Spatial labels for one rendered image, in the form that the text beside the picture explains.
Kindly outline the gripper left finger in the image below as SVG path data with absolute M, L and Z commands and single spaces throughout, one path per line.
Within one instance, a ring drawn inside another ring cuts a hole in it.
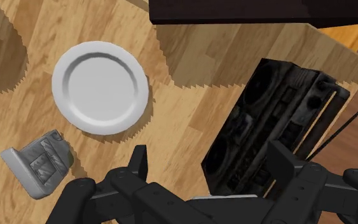
M 126 167 L 96 183 L 79 178 L 66 184 L 45 224 L 198 224 L 198 211 L 158 183 L 147 183 L 145 145 L 134 148 Z

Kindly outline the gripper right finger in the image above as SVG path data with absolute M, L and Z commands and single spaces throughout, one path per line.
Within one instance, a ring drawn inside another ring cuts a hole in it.
M 268 143 L 267 166 L 286 188 L 262 224 L 313 224 L 321 211 L 337 214 L 344 224 L 358 224 L 358 169 L 333 174 L 297 159 L 278 141 Z

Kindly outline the black boombox radio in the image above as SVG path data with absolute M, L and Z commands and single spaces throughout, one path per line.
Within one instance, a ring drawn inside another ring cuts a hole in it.
M 283 188 L 267 168 L 268 142 L 312 158 L 349 97 L 322 71 L 262 58 L 202 161 L 210 194 L 275 200 Z

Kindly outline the grey handheld phone device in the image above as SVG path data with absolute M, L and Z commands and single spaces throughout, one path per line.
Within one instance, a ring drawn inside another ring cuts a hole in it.
M 8 148 L 0 156 L 36 200 L 53 193 L 74 162 L 69 143 L 57 130 L 47 132 L 20 151 Z

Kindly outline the white round plate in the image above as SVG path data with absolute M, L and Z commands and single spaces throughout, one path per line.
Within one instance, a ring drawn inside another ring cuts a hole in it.
M 149 83 L 142 66 L 124 48 L 87 41 L 59 58 L 52 94 L 69 123 L 89 134 L 108 136 L 129 129 L 141 118 Z

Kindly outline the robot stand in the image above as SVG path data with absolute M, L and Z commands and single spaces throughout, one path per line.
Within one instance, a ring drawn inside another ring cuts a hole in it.
M 358 0 L 149 0 L 155 25 L 308 23 L 358 24 Z

